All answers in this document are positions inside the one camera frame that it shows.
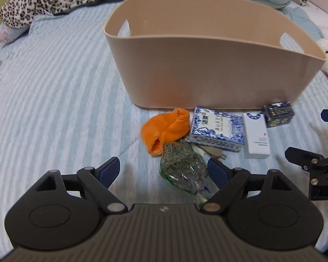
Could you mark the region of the orange cloth pouch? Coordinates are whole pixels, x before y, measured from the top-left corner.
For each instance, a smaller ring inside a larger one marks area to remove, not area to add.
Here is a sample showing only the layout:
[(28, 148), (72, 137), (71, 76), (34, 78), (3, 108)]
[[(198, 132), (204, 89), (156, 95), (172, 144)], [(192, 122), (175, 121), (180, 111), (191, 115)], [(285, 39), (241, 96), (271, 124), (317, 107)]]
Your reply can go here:
[(141, 128), (141, 139), (152, 156), (161, 155), (164, 145), (176, 141), (190, 131), (190, 113), (176, 108), (172, 112), (158, 114)]

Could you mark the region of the white slim box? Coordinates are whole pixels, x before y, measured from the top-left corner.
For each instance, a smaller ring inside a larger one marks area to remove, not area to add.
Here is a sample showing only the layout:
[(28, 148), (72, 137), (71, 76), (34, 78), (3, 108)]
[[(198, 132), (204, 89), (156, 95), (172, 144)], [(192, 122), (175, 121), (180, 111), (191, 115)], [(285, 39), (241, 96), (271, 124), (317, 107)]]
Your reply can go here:
[(270, 143), (263, 114), (244, 113), (242, 115), (245, 136), (245, 157), (265, 159), (270, 155)]

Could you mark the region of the pink floral pillow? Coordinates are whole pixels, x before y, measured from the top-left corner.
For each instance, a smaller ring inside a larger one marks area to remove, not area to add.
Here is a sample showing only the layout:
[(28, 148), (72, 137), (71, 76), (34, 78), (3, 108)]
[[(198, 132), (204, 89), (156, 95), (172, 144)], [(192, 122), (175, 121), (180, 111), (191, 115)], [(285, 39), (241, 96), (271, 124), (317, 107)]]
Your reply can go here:
[(29, 30), (29, 27), (14, 28), (0, 24), (0, 43), (8, 44), (17, 40), (21, 35)]

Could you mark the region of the dark blue star box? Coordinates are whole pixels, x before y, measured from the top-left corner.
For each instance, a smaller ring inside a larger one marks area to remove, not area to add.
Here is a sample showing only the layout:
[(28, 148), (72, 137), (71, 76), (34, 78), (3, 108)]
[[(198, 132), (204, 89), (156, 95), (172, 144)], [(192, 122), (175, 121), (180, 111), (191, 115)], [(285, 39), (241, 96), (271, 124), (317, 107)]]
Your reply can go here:
[(278, 102), (264, 105), (263, 114), (267, 128), (289, 124), (295, 116), (295, 112), (289, 102)]

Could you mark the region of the bag of dried herbs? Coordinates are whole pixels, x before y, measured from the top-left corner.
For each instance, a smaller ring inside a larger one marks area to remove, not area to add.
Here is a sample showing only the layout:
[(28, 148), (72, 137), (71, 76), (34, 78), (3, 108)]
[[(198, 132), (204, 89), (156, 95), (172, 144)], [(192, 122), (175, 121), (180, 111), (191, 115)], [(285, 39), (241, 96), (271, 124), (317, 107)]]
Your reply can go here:
[(164, 146), (160, 175), (173, 186), (198, 196), (202, 202), (211, 196), (207, 187), (207, 165), (203, 157), (185, 140), (167, 143)]

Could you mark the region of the beige plastic storage basket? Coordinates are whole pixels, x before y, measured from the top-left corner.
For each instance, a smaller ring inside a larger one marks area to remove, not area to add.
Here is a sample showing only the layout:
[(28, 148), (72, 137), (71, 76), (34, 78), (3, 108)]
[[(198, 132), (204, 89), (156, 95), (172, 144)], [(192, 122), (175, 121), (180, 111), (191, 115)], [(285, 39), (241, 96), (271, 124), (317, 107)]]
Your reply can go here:
[(104, 34), (128, 96), (144, 108), (293, 102), (326, 60), (286, 16), (248, 0), (125, 0)]

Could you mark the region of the blue white porcelain-pattern box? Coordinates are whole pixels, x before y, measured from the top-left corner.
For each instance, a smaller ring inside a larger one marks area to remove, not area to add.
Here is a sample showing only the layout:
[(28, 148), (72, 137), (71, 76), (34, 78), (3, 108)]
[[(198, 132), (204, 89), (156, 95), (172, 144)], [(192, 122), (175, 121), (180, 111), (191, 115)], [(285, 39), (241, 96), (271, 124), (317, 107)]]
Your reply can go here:
[(240, 152), (245, 144), (243, 118), (239, 115), (196, 107), (189, 134), (192, 143)]

